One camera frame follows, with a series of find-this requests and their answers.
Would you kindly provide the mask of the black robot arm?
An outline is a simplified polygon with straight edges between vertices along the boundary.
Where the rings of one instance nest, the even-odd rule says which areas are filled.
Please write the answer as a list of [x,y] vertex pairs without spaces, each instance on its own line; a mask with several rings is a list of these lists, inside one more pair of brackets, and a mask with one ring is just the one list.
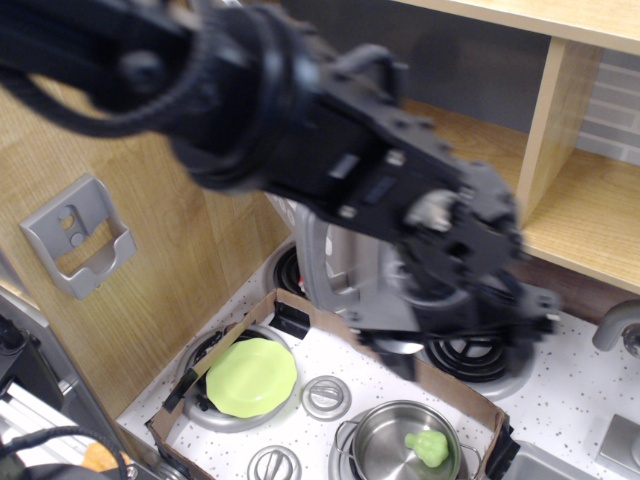
[[401,108],[402,70],[376,45],[339,54],[270,6],[1,5],[2,85],[49,121],[160,133],[204,188],[272,193],[384,242],[385,289],[343,308],[389,365],[411,375],[428,344],[486,340],[518,370],[554,331],[557,297],[507,271],[522,256],[509,187]]

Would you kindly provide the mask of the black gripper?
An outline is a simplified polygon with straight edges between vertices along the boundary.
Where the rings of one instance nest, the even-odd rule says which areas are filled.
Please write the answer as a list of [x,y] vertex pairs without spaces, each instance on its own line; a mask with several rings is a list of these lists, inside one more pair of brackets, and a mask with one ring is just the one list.
[[422,289],[397,250],[382,244],[378,270],[360,286],[349,327],[400,378],[416,379],[415,353],[442,341],[487,340],[503,348],[505,377],[528,377],[535,344],[552,334],[560,300],[552,291],[524,284],[505,270],[469,290],[429,279]]

